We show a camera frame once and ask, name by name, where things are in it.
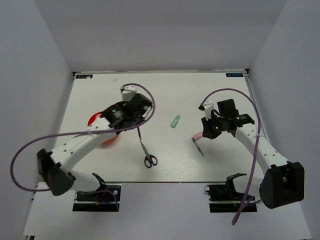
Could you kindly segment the green ink pen refill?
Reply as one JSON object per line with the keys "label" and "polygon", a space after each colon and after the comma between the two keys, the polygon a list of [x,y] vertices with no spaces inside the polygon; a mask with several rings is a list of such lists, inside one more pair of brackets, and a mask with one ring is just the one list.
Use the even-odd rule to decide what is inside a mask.
{"label": "green ink pen refill", "polygon": [[205,155],[204,155],[203,151],[201,150],[200,146],[198,145],[197,141],[195,140],[195,138],[192,137],[191,140],[192,140],[193,144],[195,145],[195,147],[197,148],[197,150],[200,152],[200,154],[204,157]]}

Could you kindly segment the blue ink pen refill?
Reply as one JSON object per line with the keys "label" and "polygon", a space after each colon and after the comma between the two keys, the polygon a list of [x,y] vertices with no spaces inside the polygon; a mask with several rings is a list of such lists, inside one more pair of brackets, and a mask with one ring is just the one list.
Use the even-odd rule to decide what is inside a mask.
{"label": "blue ink pen refill", "polygon": [[138,132],[139,140],[142,141],[142,136],[141,136],[141,132],[140,132],[140,128],[139,127],[137,127],[137,132]]}

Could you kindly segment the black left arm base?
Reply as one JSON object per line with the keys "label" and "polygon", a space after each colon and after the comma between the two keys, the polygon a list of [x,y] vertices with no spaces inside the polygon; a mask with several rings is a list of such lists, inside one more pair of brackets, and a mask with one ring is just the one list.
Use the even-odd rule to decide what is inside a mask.
{"label": "black left arm base", "polygon": [[76,192],[73,212],[119,212],[121,201],[121,183],[107,183],[97,173],[92,173],[97,179],[98,187],[92,193]]}

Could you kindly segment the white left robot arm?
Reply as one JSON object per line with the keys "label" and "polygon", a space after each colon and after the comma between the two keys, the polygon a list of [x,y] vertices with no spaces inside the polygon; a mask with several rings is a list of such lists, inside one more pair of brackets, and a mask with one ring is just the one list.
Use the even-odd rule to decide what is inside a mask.
{"label": "white left robot arm", "polygon": [[54,196],[69,190],[88,192],[94,199],[105,196],[106,187],[97,174],[84,175],[74,166],[91,151],[121,132],[143,122],[145,112],[152,101],[141,93],[129,101],[117,102],[104,111],[88,126],[84,135],[76,137],[50,151],[41,149],[37,153],[38,171]]}

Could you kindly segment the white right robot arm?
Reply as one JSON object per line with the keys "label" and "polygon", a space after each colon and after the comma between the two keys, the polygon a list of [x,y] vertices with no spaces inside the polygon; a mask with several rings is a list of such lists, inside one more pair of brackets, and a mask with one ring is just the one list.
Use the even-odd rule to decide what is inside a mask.
{"label": "white right robot arm", "polygon": [[258,196],[269,209],[274,209],[304,199],[305,169],[299,162],[290,162],[282,156],[264,136],[258,134],[258,125],[248,114],[239,114],[233,99],[218,102],[219,114],[214,104],[205,101],[199,106],[204,112],[201,119],[202,136],[215,139],[228,132],[252,156],[263,172],[258,184]]}

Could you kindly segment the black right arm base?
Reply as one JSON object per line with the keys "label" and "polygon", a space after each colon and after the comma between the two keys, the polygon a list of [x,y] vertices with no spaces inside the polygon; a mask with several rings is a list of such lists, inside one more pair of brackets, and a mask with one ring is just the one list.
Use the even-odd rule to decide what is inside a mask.
{"label": "black right arm base", "polygon": [[[230,175],[223,182],[215,182],[204,187],[204,192],[209,196],[209,211],[212,214],[236,213],[240,208],[245,195],[249,177],[246,173]],[[242,210],[244,213],[257,212],[260,204],[259,180],[253,179],[249,193],[245,199],[248,203]]]}

